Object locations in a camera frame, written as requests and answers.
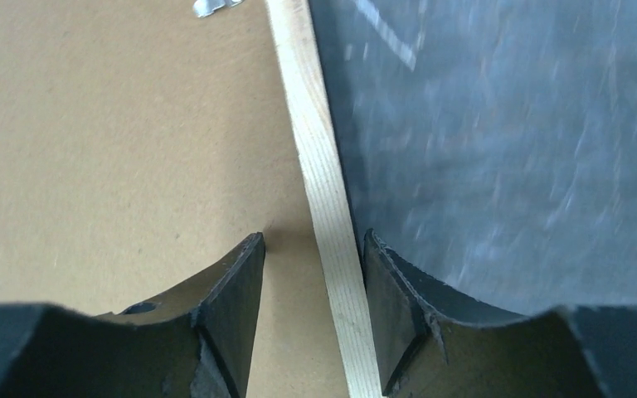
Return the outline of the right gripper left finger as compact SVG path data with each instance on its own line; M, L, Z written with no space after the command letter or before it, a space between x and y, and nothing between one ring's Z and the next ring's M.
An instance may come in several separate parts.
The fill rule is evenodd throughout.
M0 397L245 396L264 262L256 232L121 313L0 303Z

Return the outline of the brown cardboard backing board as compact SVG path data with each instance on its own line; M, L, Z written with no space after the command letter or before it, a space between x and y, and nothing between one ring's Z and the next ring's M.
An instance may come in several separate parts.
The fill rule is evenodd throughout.
M256 231L248 396L347 396L265 4L0 1L0 302L120 312Z

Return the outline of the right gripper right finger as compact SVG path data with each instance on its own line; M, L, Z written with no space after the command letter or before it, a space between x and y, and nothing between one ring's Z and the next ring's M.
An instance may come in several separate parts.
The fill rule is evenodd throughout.
M417 269L374 231L363 277L386 397L637 397L637 306L509 312Z

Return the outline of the wooden picture frame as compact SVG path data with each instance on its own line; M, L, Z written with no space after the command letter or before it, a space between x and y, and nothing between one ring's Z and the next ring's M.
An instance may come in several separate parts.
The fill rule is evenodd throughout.
M348 394L379 397L367 296L309 4L265 5Z

